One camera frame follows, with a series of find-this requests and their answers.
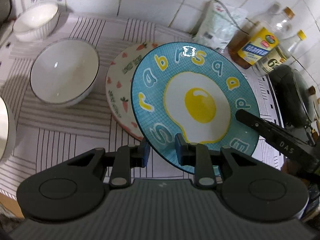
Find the clear yellow cap bottle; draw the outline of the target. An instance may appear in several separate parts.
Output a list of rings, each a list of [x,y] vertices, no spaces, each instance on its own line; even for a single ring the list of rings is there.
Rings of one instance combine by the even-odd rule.
[[[278,38],[278,44],[252,67],[257,76],[268,75],[286,62],[296,51],[299,44],[306,39],[306,35],[302,30],[288,37],[292,29],[290,22],[294,16],[295,14],[289,7],[285,7],[281,13],[273,15],[272,30]]]

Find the black wok with lid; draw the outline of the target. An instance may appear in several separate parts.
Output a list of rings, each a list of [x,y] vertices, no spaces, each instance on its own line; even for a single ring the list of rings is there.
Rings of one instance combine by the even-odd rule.
[[[300,72],[282,64],[271,72],[269,79],[274,88],[284,128],[298,139],[311,146],[315,145],[317,140],[312,135],[311,126],[315,120],[313,100]]]

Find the white black-rimmed bowl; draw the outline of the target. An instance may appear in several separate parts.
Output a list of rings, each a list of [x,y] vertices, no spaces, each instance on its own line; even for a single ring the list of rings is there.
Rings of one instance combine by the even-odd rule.
[[[15,149],[16,124],[13,113],[3,98],[1,98],[0,136],[0,158],[1,163],[4,163],[10,158]]]
[[[99,74],[99,55],[83,40],[63,39],[44,48],[30,71],[30,87],[43,103],[69,107],[93,89]]]

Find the blue fried egg plate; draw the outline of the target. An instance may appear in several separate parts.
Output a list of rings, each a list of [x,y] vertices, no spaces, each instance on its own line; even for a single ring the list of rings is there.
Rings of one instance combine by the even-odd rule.
[[[249,83],[231,61],[199,44],[171,42],[148,52],[131,81],[131,104],[144,138],[175,167],[177,134],[246,155],[258,144],[258,133],[235,117],[238,110],[259,116]]]

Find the white plastic bag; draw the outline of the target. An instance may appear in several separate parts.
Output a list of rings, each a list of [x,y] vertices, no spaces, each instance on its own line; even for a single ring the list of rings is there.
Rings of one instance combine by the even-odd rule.
[[[221,52],[240,31],[247,14],[244,9],[223,6],[219,2],[211,1],[193,41]]]

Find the yellow label oil bottle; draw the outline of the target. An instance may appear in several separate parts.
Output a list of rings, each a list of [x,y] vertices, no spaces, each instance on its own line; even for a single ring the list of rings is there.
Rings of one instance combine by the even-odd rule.
[[[253,26],[244,37],[236,37],[230,45],[228,52],[231,59],[244,69],[254,65],[259,59],[267,55],[278,44],[274,16],[280,9],[279,3],[271,5],[252,19]]]

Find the white ribbed bowl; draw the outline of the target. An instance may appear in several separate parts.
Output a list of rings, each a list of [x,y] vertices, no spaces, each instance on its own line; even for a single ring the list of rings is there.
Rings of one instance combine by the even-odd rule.
[[[17,18],[13,33],[21,42],[42,40],[55,29],[59,17],[59,6],[55,2],[33,5]]]

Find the striped white table mat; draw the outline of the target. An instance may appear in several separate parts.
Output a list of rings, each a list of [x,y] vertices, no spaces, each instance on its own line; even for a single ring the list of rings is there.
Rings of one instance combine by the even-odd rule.
[[[100,69],[84,100],[56,108],[36,98],[29,86],[29,72],[46,46],[64,38],[90,43],[99,54]],[[151,22],[74,14],[62,14],[55,31],[42,41],[24,43],[9,35],[1,46],[1,97],[14,116],[16,146],[12,156],[1,163],[1,193],[13,199],[29,176],[94,147],[115,151],[135,143],[111,114],[105,92],[107,70],[120,52],[135,43],[190,39],[188,33]]]

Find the white pink bunny plate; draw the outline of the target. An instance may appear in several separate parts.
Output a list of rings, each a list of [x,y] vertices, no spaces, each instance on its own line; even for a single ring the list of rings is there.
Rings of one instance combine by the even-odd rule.
[[[117,123],[135,139],[143,138],[131,106],[131,81],[143,57],[159,46],[143,42],[121,51],[111,62],[106,74],[106,97]]]

